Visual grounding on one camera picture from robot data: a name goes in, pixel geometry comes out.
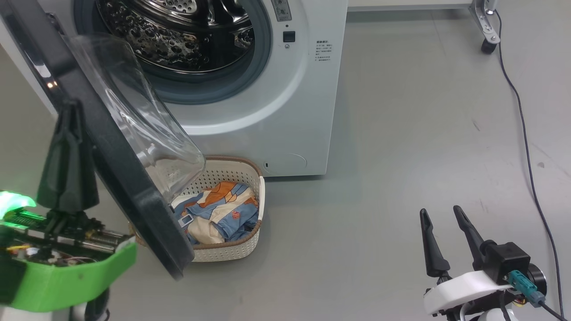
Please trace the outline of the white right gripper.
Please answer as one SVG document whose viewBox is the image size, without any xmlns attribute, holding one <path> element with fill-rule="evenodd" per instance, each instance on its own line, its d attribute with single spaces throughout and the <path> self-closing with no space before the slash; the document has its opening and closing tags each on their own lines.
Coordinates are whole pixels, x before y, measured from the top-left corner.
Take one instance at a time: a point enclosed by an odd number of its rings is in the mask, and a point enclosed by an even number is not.
<svg viewBox="0 0 571 321">
<path fill-rule="evenodd" d="M 463 311 L 465 317 L 479 313 L 484 317 L 503 317 L 497 292 L 508 290 L 510 285 L 499 285 L 483 272 L 490 267 L 487 249 L 496 242 L 484 240 L 459 205 L 453 206 L 453 211 L 473 257 L 473 270 L 478 271 L 465 273 L 429 289 L 423 296 L 424 309 L 429 315 L 458 315 L 463 305 L 468 304 Z M 421 209 L 419 215 L 426 274 L 431 278 L 448 277 L 450 264 L 441 254 L 430 216 L 426 209 Z"/>
</svg>

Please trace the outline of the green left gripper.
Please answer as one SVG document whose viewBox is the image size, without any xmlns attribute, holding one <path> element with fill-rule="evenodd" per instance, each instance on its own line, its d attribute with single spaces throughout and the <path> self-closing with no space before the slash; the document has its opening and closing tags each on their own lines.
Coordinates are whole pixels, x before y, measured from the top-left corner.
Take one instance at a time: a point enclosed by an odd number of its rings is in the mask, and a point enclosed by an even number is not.
<svg viewBox="0 0 571 321">
<path fill-rule="evenodd" d="M 37 202 L 59 209 L 66 185 L 67 210 L 98 205 L 93 144 L 77 100 L 61 108 Z M 46 313 L 91 301 L 136 262 L 135 236 L 108 231 L 84 212 L 37 215 L 33 199 L 13 192 L 2 192 L 0 205 L 2 305 Z"/>
</svg>

